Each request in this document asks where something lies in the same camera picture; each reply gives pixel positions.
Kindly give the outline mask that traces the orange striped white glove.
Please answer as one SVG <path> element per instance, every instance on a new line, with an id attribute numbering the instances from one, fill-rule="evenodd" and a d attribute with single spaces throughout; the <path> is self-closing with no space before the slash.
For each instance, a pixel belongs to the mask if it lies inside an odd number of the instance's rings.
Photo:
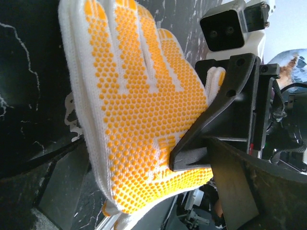
<path id="1" fill-rule="evenodd" d="M 131 230 L 135 226 L 131 215 L 122 213 L 108 200 L 104 202 L 102 212 L 105 216 L 102 230 Z"/>

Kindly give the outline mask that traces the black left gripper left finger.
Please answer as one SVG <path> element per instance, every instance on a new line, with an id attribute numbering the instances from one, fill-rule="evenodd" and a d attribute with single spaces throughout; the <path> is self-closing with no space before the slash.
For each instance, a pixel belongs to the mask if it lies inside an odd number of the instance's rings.
<path id="1" fill-rule="evenodd" d="M 89 165 L 79 139 L 0 177 L 2 230 L 69 230 Z"/>

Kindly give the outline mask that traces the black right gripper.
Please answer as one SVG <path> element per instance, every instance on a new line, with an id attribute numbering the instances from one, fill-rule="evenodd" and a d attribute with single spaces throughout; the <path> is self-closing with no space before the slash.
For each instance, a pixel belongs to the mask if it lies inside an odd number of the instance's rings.
<path id="1" fill-rule="evenodd" d="M 209 139 L 217 138 L 274 165 L 306 172 L 307 94 L 301 91 L 306 84 L 281 89 L 278 65 L 262 65 L 254 54 L 201 60 L 195 65 L 205 86 L 217 82 L 213 77 L 217 68 L 226 71 L 224 82 L 211 105 L 170 152 L 170 170 L 209 167 Z"/>

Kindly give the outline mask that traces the white glove orange cuff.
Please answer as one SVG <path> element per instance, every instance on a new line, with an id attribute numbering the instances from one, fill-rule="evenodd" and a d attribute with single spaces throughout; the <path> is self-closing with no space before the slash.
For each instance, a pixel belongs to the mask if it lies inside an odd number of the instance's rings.
<path id="1" fill-rule="evenodd" d="M 103 213 L 143 213 L 208 182 L 209 168 L 173 172 L 168 164 L 225 69 L 210 68 L 202 84 L 176 37 L 133 0 L 62 0 L 59 22 Z"/>

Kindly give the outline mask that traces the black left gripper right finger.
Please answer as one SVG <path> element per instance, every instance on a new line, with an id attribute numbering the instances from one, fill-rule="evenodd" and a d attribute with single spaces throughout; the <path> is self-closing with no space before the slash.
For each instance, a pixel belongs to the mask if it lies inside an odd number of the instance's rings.
<path id="1" fill-rule="evenodd" d="M 229 230 L 305 230 L 307 177 L 216 138 L 207 151 Z"/>

